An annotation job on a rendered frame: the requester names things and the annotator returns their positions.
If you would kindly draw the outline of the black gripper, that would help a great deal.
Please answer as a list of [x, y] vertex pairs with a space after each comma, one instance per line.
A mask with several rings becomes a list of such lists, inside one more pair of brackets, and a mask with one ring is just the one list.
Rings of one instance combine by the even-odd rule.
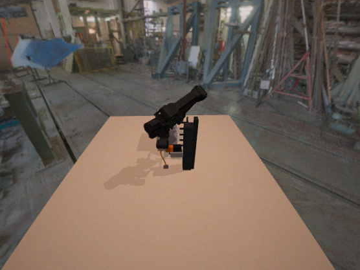
[[168, 125], [165, 128], [159, 128], [157, 131], [160, 132], [161, 137], [160, 140], [157, 140], [156, 143], [156, 148], [157, 149], [168, 149], [168, 145], [169, 145], [169, 131], [170, 131], [170, 126]]

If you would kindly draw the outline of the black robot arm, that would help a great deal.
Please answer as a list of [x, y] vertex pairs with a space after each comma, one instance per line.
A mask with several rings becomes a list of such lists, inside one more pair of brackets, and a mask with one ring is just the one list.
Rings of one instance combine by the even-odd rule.
[[[168, 125], [170, 129], [177, 124], [180, 125], [185, 118], [186, 112], [196, 103], [206, 99], [208, 93], [201, 87], [195, 86], [191, 92], [179, 99], [175, 103], [164, 105], [155, 114], [155, 118], [145, 123], [144, 130], [149, 135], [149, 138], [154, 139], [157, 136], [161, 137], [159, 128], [165, 128]], [[161, 114], [159, 114], [159, 112]]]

